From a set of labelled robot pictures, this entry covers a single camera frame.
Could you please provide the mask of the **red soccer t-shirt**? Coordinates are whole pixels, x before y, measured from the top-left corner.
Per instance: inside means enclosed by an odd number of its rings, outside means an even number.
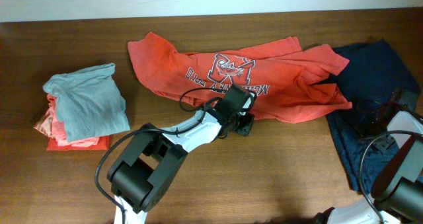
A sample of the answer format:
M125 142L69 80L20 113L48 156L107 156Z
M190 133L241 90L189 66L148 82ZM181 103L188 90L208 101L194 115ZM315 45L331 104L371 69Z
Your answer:
M257 120L295 124L352 108L336 84L326 83L349 61L326 44L303 50L296 37L287 37L239 50L180 53L150 32L128 42L128 52L144 87L192 106L236 84L256 93L252 113Z

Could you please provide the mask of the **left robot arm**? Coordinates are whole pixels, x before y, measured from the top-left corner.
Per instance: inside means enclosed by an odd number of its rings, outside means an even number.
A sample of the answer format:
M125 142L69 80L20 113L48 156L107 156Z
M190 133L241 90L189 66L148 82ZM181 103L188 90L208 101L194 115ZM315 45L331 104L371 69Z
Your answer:
M124 139L129 143L107 172L116 206L115 223L145 223L147 213L166 194L189 152L224 139L231 132L247 136L257 95L240 85L217 89L191 109L193 117L169 128L145 124Z

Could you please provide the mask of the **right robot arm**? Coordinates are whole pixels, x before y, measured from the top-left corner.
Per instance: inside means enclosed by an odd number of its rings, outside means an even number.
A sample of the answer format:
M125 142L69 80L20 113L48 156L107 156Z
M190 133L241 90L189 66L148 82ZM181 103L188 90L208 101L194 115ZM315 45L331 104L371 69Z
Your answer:
M311 223L378 224L421 223L422 116L414 111L418 95L396 89L379 118L389 121L387 131L374 137L364 153L381 139L392 138L399 151L375 179L371 195L348 207L318 213Z

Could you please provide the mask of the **grey folded shirt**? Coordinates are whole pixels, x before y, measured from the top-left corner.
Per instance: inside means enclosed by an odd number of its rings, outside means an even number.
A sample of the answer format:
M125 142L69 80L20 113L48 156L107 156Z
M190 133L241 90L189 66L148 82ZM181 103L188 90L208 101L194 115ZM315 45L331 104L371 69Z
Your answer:
M57 74L43 85L56 98L56 117L68 141L130 130L126 101L112 78L115 68L109 63Z

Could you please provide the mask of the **navy blue garment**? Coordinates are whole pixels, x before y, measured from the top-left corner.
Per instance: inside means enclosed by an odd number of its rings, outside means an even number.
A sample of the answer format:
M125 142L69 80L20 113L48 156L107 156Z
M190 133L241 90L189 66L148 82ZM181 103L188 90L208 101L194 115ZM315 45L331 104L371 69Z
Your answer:
M364 153L371 139L387 129L389 121L379 118L382 109L396 89L419 96L421 88L384 40L339 47L334 52L349 62L339 75L330 76L326 82L337 84L353 107L327 115L328 126L351 189L358 191L363 184L369 193L378 174L399 150L393 141L379 141Z

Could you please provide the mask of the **pink folded garment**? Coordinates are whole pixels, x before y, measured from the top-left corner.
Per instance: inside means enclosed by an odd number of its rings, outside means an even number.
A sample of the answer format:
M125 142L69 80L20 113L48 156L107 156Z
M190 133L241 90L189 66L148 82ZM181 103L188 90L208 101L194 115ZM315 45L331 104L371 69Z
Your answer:
M58 147L90 147L97 145L100 137L91 137L88 139L68 141L64 122L58 120L56 116L56 97L47 94L48 109L46 113L36 122L34 129L52 138Z

